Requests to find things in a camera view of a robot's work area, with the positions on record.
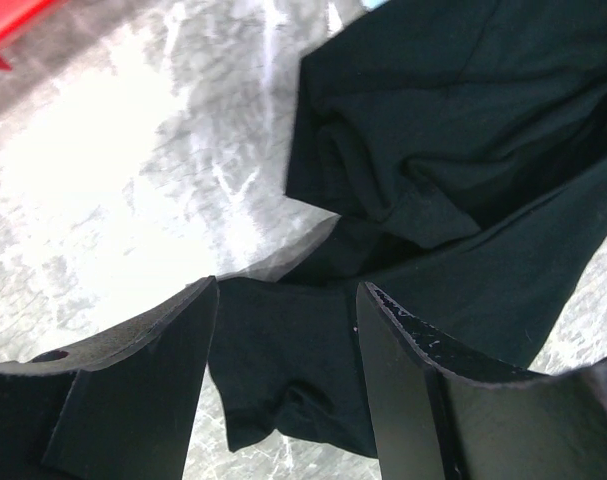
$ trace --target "gray speckled countertop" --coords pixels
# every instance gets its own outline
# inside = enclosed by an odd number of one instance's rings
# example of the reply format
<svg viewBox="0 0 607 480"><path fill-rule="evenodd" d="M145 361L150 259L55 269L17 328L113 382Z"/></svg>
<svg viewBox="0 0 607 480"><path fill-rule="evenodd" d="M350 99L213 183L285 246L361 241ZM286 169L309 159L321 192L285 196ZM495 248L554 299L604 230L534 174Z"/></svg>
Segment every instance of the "gray speckled countertop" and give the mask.
<svg viewBox="0 0 607 480"><path fill-rule="evenodd" d="M276 278L322 240L331 214L282 195L298 60L360 13L358 0L72 0L9 48L0 362L208 274ZM607 240L533 368L605 354ZM206 376L184 478L380 475L374 460L279 434L230 454Z"/></svg>

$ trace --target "black fabric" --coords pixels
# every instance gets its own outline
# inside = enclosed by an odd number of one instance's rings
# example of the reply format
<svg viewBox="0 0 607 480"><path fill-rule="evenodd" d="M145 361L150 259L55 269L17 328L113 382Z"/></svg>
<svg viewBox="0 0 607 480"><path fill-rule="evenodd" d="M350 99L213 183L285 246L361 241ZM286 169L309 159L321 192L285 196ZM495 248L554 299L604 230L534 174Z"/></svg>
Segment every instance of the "black fabric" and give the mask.
<svg viewBox="0 0 607 480"><path fill-rule="evenodd" d="M288 196L343 217L277 284L221 282L231 450L376 456L355 292L527 367L607 235L607 1L393 0L301 62Z"/></svg>

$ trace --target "light blue object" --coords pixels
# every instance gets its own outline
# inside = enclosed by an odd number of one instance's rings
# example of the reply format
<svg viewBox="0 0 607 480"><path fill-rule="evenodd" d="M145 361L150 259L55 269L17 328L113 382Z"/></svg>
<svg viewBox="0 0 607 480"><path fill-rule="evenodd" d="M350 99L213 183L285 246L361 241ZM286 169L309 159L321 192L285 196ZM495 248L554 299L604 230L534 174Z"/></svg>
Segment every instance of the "light blue object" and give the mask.
<svg viewBox="0 0 607 480"><path fill-rule="evenodd" d="M387 0L361 0L361 3L368 10L373 10L376 7L383 5Z"/></svg>

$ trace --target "red plastic bin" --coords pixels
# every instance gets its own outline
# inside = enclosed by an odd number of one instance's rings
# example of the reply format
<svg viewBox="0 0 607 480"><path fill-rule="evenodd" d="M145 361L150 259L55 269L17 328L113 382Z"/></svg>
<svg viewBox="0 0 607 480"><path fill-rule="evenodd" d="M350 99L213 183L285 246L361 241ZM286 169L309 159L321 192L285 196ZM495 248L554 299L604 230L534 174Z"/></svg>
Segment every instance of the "red plastic bin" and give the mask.
<svg viewBox="0 0 607 480"><path fill-rule="evenodd" d="M0 52L65 0L0 0ZM11 67L0 57L0 69Z"/></svg>

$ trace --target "granite surface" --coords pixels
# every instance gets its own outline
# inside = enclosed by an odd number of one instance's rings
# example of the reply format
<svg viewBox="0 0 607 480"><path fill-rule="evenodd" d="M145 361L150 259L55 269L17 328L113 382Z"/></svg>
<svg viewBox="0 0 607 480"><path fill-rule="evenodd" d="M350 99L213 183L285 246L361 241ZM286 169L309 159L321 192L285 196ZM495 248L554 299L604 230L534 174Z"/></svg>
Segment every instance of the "granite surface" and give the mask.
<svg viewBox="0 0 607 480"><path fill-rule="evenodd" d="M71 0L0 72L0 362L93 335L209 274L275 279L334 217L282 195L298 60L359 0ZM607 240L533 368L607 354ZM206 376L185 479L372 479L273 434L227 452Z"/></svg>

